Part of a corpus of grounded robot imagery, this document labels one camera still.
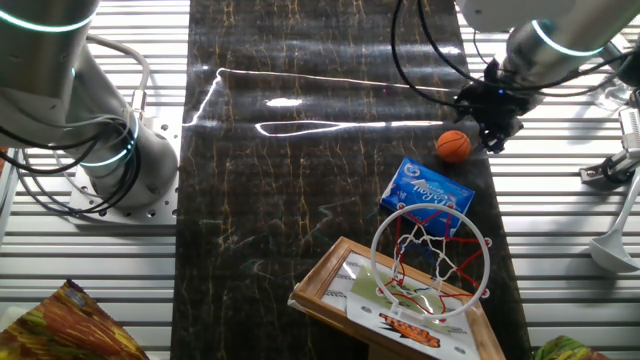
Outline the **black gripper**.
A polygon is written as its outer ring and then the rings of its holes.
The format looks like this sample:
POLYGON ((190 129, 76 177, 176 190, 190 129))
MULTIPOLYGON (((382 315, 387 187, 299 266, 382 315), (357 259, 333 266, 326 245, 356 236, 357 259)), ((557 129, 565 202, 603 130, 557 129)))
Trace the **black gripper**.
POLYGON ((502 85, 513 86, 512 80, 517 73, 504 69, 497 59, 492 59, 484 70, 485 85, 473 82, 462 88, 454 103, 466 104, 457 111, 455 123, 470 116, 478 125, 478 145, 487 146, 487 150, 499 154, 505 143, 519 131, 515 125, 518 116, 534 109, 542 101, 542 96, 533 91, 523 92, 505 90, 502 85))

